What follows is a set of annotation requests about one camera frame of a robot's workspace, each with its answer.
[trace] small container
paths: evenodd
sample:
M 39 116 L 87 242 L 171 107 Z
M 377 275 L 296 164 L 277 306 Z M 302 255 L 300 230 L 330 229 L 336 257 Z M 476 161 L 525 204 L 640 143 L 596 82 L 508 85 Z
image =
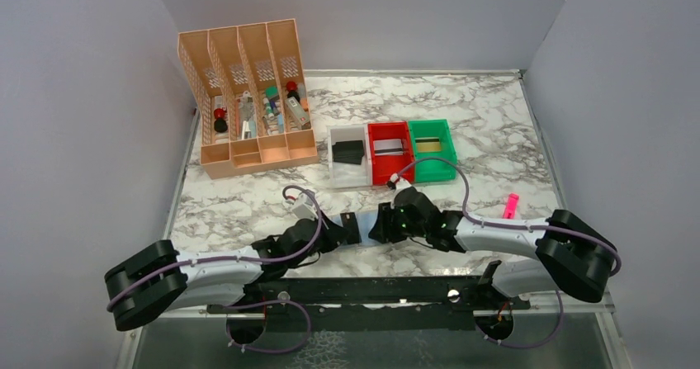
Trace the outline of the small container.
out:
M 361 141 L 365 153 L 360 164 L 340 163 L 333 160 L 333 145 L 342 142 Z M 329 174 L 333 187 L 361 187 L 372 185 L 372 161 L 367 125 L 329 125 Z
M 409 121 L 409 130 L 415 159 L 441 157 L 452 163 L 457 162 L 447 120 Z M 450 181 L 456 176 L 456 170 L 441 161 L 423 161 L 416 164 L 414 169 L 416 182 Z
M 367 125 L 367 135 L 370 141 L 370 153 L 372 163 L 372 184 L 384 185 L 392 174 L 397 173 L 403 167 L 414 161 L 414 150 L 411 145 L 409 125 L 405 121 L 398 123 L 370 123 Z M 375 155 L 375 142 L 377 140 L 401 140 L 403 154 L 392 156 Z M 408 169 L 402 177 L 414 181 L 415 167 Z

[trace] marble countertop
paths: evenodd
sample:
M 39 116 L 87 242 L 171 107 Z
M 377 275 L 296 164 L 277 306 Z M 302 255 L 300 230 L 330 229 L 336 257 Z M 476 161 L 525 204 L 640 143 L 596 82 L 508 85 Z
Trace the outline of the marble countertop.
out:
M 386 187 L 341 191 L 330 186 L 329 125 L 447 119 L 459 165 L 470 181 L 470 211 L 500 217 L 512 192 L 520 196 L 517 217 L 522 219 L 548 216 L 556 208 L 548 167 L 514 75 L 312 77 L 306 84 L 320 163 L 211 180 L 199 164 L 198 132 L 170 234 L 176 249 L 225 251 L 280 234 L 296 222 L 281 196 L 289 184 L 316 191 L 328 215 L 375 210 L 389 201 L 392 192 Z M 464 187 L 459 179 L 417 187 L 443 210 L 461 206 Z M 511 259 L 491 252 L 442 253 L 404 241 L 326 253 L 313 266 L 287 275 L 479 274 L 496 258 Z

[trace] bottle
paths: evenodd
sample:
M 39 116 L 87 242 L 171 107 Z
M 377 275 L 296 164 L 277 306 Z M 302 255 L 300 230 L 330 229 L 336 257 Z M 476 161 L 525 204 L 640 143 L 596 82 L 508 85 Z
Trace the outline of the bottle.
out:
M 299 97 L 301 97 L 301 99 L 299 100 L 301 108 L 305 111 L 309 111 L 309 101 L 306 99 L 306 86 L 304 86 L 303 83 L 297 84 L 296 92 L 298 92 Z

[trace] desk organizer compartment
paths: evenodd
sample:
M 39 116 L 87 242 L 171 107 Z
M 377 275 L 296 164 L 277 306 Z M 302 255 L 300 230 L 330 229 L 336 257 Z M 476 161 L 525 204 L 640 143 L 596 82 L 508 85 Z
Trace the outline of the desk organizer compartment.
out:
M 240 50 L 239 30 L 236 26 L 209 30 L 209 56 L 214 66 L 214 71 L 219 77 L 224 101 L 230 108 L 229 137 L 230 140 L 243 140 L 243 123 L 245 121 L 255 123 L 250 127 L 256 135 L 259 131 L 257 115 L 254 109 L 247 111 L 247 106 L 242 103 L 244 92 L 254 92 L 254 86 L 248 80 L 245 72 L 243 56 Z
M 308 99 L 304 86 L 304 69 L 301 66 L 301 54 L 299 53 L 299 39 L 296 34 L 294 20 L 268 22 L 267 37 L 270 40 L 272 58 L 275 60 L 275 70 L 280 81 L 280 97 L 284 101 L 289 94 L 287 85 L 293 85 L 301 89 L 296 90 L 299 103 L 308 112 Z M 285 108 L 285 131 L 302 130 L 301 125 L 296 125 L 293 115 Z
M 389 177 L 414 161 L 414 150 L 411 144 L 409 125 L 405 121 L 397 123 L 370 123 L 367 125 L 367 135 L 370 141 L 372 184 L 384 185 Z M 399 140 L 401 154 L 379 155 L 376 150 L 377 141 Z M 414 181 L 415 168 L 404 173 L 403 178 Z
M 210 177 L 319 162 L 314 131 L 295 132 L 283 101 L 283 78 L 305 87 L 295 20 L 184 32 L 177 52 L 201 113 L 201 165 Z M 263 98 L 268 88 L 280 95 L 279 116 L 266 116 Z M 255 136 L 242 140 L 241 119 L 246 117 L 239 101 L 246 91 L 253 97 L 248 116 L 255 122 Z M 214 131 L 216 103 L 227 111 L 225 138 Z
M 367 125 L 330 125 L 328 135 L 331 185 L 333 187 L 370 186 L 372 161 Z M 358 141 L 362 144 L 348 144 Z M 357 151 L 356 146 L 362 147 L 361 153 Z M 345 159 L 340 159 L 339 155 L 345 156 Z
M 314 131 L 304 130 L 290 132 L 286 135 L 289 158 L 306 158 L 317 156 Z
M 457 162 L 455 145 L 452 143 L 447 120 L 409 121 L 409 131 L 416 160 L 440 157 L 452 163 Z M 415 166 L 416 182 L 448 181 L 455 176 L 455 169 L 441 161 L 428 160 Z
M 267 38 L 267 24 L 239 26 L 239 37 L 243 46 L 242 50 L 248 60 L 247 64 L 251 69 L 253 86 L 255 86 L 253 99 L 260 122 L 260 134 L 258 135 L 284 133 L 284 131 L 279 131 L 277 128 L 277 114 L 273 117 L 268 117 L 265 107 L 266 92 L 281 92 L 279 77 L 275 70 L 271 47 Z M 284 118 L 284 106 L 282 106 L 281 99 L 277 100 L 276 104 L 275 108 Z

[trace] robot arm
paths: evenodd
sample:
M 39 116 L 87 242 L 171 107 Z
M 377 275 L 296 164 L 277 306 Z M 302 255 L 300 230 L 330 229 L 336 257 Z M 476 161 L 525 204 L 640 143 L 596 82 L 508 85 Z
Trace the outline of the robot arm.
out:
M 304 199 L 301 194 L 297 201 Z M 614 264 L 614 256 L 597 244 L 538 227 L 555 225 L 609 244 L 569 211 L 556 210 L 550 218 L 541 220 L 497 220 L 519 229 L 498 228 L 489 225 L 496 220 L 476 215 L 468 219 L 461 211 L 440 211 L 407 182 L 399 184 L 392 202 L 380 204 L 377 211 L 334 217 L 339 224 L 320 210 L 296 209 L 302 219 L 283 234 L 268 236 L 236 251 L 179 253 L 170 241 L 161 240 L 112 268 L 105 275 L 105 282 L 112 299 L 108 310 L 114 315 L 117 329 L 143 326 L 164 311 L 176 308 L 208 305 L 210 312 L 236 312 L 237 305 L 280 299 L 289 293 L 301 304 L 332 306 L 324 315 L 314 317 L 314 323 L 324 329 L 356 326 L 352 321 L 324 322 L 348 315 L 355 319 L 365 315 L 364 329 L 453 329 L 455 315 L 463 315 L 465 320 L 459 329 L 468 329 L 474 326 L 473 310 L 497 309 L 504 302 L 514 302 L 514 308 L 527 308 L 515 297 L 525 292 L 562 290 L 583 301 L 600 301 Z M 420 281 L 400 277 L 282 278 L 288 269 L 299 267 L 317 253 L 398 243 L 409 237 L 423 237 L 433 248 L 444 252 L 488 250 L 526 259 L 517 263 L 493 262 L 481 277 L 417 277 Z M 423 310 L 409 308 L 405 313 L 405 307 L 393 306 L 397 302 L 427 306 Z M 391 309 L 380 312 L 367 305 Z M 352 312 L 331 315 L 334 311 L 343 313 L 349 306 L 354 307 Z M 358 312 L 360 306 L 366 310 Z M 415 316 L 417 312 L 419 317 L 411 321 L 396 317 Z M 268 310 L 266 316 L 269 319 L 275 313 Z M 280 318 L 290 322 L 289 315 L 285 311 Z

